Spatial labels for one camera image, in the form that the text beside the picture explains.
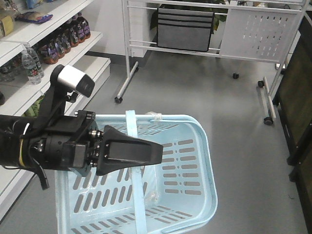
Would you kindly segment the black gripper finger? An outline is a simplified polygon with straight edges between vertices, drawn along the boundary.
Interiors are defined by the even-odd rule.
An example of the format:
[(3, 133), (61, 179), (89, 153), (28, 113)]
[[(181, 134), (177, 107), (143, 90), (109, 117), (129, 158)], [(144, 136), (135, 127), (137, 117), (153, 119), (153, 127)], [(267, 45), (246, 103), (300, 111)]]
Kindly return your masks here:
[(162, 162), (161, 144), (128, 136), (110, 125), (104, 127), (96, 175), (130, 167), (155, 165)]

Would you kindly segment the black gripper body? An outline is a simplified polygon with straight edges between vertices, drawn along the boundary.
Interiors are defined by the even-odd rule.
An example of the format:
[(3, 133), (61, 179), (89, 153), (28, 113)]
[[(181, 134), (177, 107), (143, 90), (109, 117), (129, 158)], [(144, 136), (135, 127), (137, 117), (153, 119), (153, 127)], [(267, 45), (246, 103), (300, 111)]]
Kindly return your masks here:
[(20, 137), (20, 165), (44, 175), (44, 170), (72, 171), (86, 177), (98, 163), (103, 131), (94, 112), (79, 110), (76, 116), (39, 118)]

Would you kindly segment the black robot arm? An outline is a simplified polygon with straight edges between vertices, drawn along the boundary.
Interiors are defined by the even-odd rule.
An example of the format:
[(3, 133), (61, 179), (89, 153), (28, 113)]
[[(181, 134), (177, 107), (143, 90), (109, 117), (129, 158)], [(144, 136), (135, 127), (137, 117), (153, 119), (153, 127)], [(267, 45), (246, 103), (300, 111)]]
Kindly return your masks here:
[(38, 118), (0, 117), (0, 163), (40, 176), (44, 170), (71, 171), (85, 177), (124, 168), (159, 164), (161, 144), (128, 136), (110, 125), (100, 129), (93, 112)]

